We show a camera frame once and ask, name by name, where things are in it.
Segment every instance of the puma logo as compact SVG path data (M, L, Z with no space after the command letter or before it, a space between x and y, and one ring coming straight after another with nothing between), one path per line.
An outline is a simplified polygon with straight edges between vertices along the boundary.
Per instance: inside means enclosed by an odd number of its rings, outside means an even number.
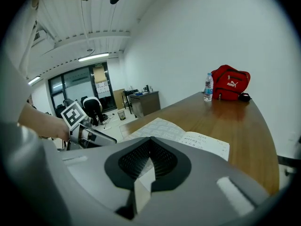
M236 88L236 85L237 85L237 84L238 84L238 82L237 82L237 83L234 83L233 81L231 81L231 83L228 83L227 85Z

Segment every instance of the white wall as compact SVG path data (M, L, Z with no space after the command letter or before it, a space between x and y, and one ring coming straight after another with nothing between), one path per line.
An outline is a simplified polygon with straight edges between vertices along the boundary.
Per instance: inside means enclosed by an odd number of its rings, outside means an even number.
M301 51L274 0L159 0L135 34L124 54L127 86L152 85L166 107L201 91L206 73L220 65L246 70L248 92L277 153L294 157L301 134Z
M55 115L48 89L48 81L41 80L32 87L32 102L37 110Z
M123 51L119 51L118 53L118 59L119 59L119 65L120 65L120 71L122 75L122 80L123 80L123 86L125 87L124 89L128 90L128 81L127 81L127 70L126 70L126 65L125 65L125 59L124 59L124 53Z
M109 58L107 60L110 83L112 90L125 89L125 76L122 74L121 65L118 58Z

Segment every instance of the curved wooden desk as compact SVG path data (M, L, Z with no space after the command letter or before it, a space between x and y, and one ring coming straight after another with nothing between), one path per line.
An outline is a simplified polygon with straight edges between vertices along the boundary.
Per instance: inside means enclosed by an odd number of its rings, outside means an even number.
M194 131L230 144L229 162L251 176L270 194L279 189L277 154L269 128L251 100L204 101L197 93L141 119L120 126L123 137L157 117L185 131Z

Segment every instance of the red backpack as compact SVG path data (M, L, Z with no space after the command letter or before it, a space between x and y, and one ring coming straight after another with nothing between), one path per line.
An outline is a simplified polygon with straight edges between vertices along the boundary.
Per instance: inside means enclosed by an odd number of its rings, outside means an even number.
M238 71L229 65L222 65L211 73L214 99L238 100L251 79L248 72Z

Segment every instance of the ceiling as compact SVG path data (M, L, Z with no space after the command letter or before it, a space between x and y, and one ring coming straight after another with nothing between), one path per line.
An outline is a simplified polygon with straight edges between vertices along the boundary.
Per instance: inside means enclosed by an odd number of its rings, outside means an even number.
M59 67L73 68L80 57L109 52L117 56L131 37L147 9L156 0L120 0L116 5L110 0L40 0L38 31L44 30L55 41L53 50L30 56L28 78L47 73L55 74Z

